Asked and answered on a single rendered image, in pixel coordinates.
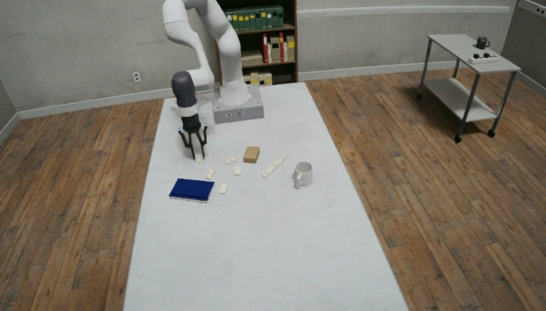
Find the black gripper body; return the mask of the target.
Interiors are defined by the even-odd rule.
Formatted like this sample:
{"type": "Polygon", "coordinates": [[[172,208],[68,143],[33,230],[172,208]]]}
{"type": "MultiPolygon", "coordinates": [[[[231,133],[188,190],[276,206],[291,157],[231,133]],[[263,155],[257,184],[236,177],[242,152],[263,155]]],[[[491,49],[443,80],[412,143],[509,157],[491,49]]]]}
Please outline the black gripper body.
{"type": "Polygon", "coordinates": [[[183,129],[188,133],[188,129],[191,129],[191,134],[195,134],[194,127],[197,128],[197,131],[201,128],[201,124],[199,121],[199,115],[195,114],[193,116],[189,117],[183,117],[181,116],[182,123],[183,123],[183,129]]]}

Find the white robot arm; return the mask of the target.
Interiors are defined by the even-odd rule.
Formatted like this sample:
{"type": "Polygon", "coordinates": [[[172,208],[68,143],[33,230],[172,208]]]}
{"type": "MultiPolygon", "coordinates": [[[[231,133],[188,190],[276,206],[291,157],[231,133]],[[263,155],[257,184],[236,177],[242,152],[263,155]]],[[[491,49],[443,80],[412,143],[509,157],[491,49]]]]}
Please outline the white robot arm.
{"type": "Polygon", "coordinates": [[[200,66],[199,69],[176,72],[171,80],[177,101],[170,105],[170,109],[184,117],[193,116],[199,111],[195,93],[210,90],[215,85],[201,40],[188,22],[186,10],[195,6],[207,30],[219,44],[223,83],[219,103],[237,106],[252,98],[242,75],[240,42],[217,1],[167,0],[163,4],[166,37],[176,44],[194,49],[200,66]]]}

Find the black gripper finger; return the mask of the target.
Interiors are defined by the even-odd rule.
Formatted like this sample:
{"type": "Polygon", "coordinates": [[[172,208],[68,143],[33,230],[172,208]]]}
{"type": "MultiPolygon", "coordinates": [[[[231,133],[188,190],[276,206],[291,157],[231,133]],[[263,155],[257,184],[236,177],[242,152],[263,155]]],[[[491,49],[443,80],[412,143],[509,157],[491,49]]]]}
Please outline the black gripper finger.
{"type": "Polygon", "coordinates": [[[201,138],[201,135],[199,134],[199,132],[197,131],[197,128],[194,127],[194,131],[198,137],[198,140],[200,142],[200,145],[201,145],[201,150],[202,150],[202,153],[203,153],[203,157],[205,157],[205,153],[204,153],[204,147],[205,147],[205,144],[207,144],[207,135],[206,135],[206,130],[207,130],[207,124],[201,124],[201,127],[203,129],[203,134],[204,134],[204,141],[202,140],[201,138]]]}
{"type": "MultiPolygon", "coordinates": [[[[193,154],[193,153],[194,153],[194,150],[193,150],[193,145],[192,145],[192,141],[191,141],[191,129],[190,129],[190,128],[188,129],[188,133],[189,133],[189,144],[187,143],[187,140],[186,140],[186,138],[185,138],[184,129],[183,129],[183,128],[179,128],[179,129],[178,129],[178,133],[181,135],[185,147],[186,147],[186,148],[189,148],[189,150],[191,150],[191,151],[192,151],[192,154],[193,154]],[[185,141],[185,140],[186,140],[186,141],[185,141]]],[[[193,154],[193,159],[195,159],[195,153],[193,154]]]]}

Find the brown rectangular box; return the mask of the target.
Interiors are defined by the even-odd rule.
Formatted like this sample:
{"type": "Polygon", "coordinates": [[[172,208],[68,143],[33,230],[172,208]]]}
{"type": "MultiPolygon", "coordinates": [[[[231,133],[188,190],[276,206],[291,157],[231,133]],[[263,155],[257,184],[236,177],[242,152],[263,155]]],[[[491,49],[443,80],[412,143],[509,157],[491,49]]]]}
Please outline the brown rectangular box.
{"type": "Polygon", "coordinates": [[[244,154],[244,163],[256,163],[260,154],[260,147],[248,146],[244,154]]]}

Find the grey mug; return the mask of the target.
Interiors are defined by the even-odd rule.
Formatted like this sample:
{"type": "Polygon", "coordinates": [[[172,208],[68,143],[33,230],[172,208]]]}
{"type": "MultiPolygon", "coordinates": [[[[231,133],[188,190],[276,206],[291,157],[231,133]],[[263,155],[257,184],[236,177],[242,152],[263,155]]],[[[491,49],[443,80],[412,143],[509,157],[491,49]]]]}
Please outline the grey mug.
{"type": "Polygon", "coordinates": [[[312,166],[312,164],[310,162],[308,162],[308,161],[298,162],[295,165],[296,187],[310,185],[312,183],[312,173],[313,173],[313,166],[312,166]],[[308,173],[306,173],[306,172],[308,172],[308,173]]]}

